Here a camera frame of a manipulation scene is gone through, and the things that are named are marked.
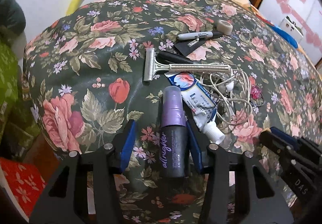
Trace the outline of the red floral box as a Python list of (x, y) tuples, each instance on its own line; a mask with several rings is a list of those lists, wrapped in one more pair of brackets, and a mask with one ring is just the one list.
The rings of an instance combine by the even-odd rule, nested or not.
[(1, 190), (26, 221), (46, 186), (35, 165), (1, 158)]

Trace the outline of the dark green cushion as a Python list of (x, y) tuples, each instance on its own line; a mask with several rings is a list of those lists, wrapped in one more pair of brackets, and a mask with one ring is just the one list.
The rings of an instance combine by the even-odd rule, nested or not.
[(19, 36), (25, 27), (25, 15), (17, 1), (1, 0), (1, 29), (11, 35)]

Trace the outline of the colourful fleece blanket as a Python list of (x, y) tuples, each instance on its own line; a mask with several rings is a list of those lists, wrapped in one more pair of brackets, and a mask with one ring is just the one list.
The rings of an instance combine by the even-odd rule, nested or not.
[(265, 22), (266, 25), (268, 25), (273, 31), (275, 31), (277, 34), (279, 34), (283, 39), (285, 39), (290, 45), (292, 45), (295, 49), (298, 49), (297, 41), (289, 35), (287, 32), (283, 31), (279, 27), (276, 27), (271, 22), (266, 20), (264, 17), (262, 17), (260, 14), (255, 14), (258, 18), (260, 18), (263, 22)]

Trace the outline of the small silver clip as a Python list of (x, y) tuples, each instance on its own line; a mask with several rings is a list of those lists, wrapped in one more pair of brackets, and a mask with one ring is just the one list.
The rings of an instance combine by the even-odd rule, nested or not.
[(191, 41), (190, 43), (187, 44), (188, 47), (192, 47), (193, 45), (197, 44), (199, 41), (199, 38), (196, 38), (195, 40)]

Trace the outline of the white earphones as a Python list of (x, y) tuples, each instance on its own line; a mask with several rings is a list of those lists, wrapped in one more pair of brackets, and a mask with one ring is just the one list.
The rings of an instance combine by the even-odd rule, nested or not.
[(248, 121), (253, 113), (251, 101), (251, 81), (240, 67), (213, 62), (212, 70), (197, 75), (217, 105), (215, 122), (223, 132), (232, 132)]

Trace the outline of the silver disposable razor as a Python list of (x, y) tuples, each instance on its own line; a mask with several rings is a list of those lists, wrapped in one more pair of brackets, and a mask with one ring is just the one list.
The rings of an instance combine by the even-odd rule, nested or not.
[(227, 64), (193, 64), (193, 63), (170, 63), (162, 64), (156, 59), (156, 51), (154, 48), (148, 48), (145, 53), (145, 64), (143, 72), (143, 81), (149, 82), (153, 80), (153, 76), (157, 72), (219, 72), (232, 75), (232, 68)]

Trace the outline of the purple black spray bottle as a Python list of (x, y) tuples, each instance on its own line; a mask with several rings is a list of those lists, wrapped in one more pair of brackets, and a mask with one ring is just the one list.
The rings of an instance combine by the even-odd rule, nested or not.
[(177, 86), (168, 86), (163, 92), (159, 136), (161, 176), (166, 178), (186, 176), (187, 142), (188, 135), (181, 90)]

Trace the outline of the grey tape roll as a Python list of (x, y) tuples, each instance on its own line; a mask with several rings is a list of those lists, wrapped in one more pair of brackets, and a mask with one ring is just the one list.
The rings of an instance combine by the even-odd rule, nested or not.
[(229, 22), (220, 19), (217, 23), (217, 30), (219, 32), (222, 32), (226, 36), (230, 36), (233, 30), (233, 26)]

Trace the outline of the green patterned fabric bag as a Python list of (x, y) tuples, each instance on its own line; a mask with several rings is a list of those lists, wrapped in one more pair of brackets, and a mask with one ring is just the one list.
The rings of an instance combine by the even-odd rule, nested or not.
[(22, 98), (21, 69), (1, 42), (1, 157), (22, 161), (40, 134), (31, 105)]

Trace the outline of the grey black marker pen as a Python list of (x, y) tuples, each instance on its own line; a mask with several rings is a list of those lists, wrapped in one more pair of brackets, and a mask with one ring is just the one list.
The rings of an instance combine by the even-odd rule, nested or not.
[(224, 34), (220, 31), (206, 31), (206, 32), (191, 32), (185, 34), (177, 35), (177, 39), (180, 41), (185, 40), (194, 40), (197, 38), (213, 38), (213, 37), (221, 37)]

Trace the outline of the white blue toothpaste tube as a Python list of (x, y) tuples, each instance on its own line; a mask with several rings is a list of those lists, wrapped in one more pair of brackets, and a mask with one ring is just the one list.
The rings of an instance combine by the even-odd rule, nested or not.
[(225, 139), (225, 134), (216, 124), (217, 103), (211, 98), (204, 86), (189, 72), (167, 72), (170, 84), (179, 87), (182, 99), (192, 112), (198, 130), (210, 142), (217, 145)]

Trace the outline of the dark floral bedspread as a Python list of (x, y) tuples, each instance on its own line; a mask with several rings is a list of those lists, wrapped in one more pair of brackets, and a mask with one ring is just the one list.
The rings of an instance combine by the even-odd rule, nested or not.
[(234, 104), (223, 148), (252, 151), (289, 205), (296, 195), (281, 180), (278, 157), (255, 141), (277, 127), (321, 143), (321, 79), (308, 58), (255, 14), (231, 0), (105, 0), (55, 21), (25, 47), (24, 79), (43, 132), (55, 153), (93, 152), (121, 132), (137, 132), (128, 168), (115, 176), (128, 223), (196, 223), (207, 178), (192, 169), (181, 183), (160, 176), (159, 125), (164, 75), (143, 82), (148, 49), (173, 52), (177, 35), (210, 31), (217, 21), (233, 32), (202, 45), (192, 59), (241, 69), (252, 107)]

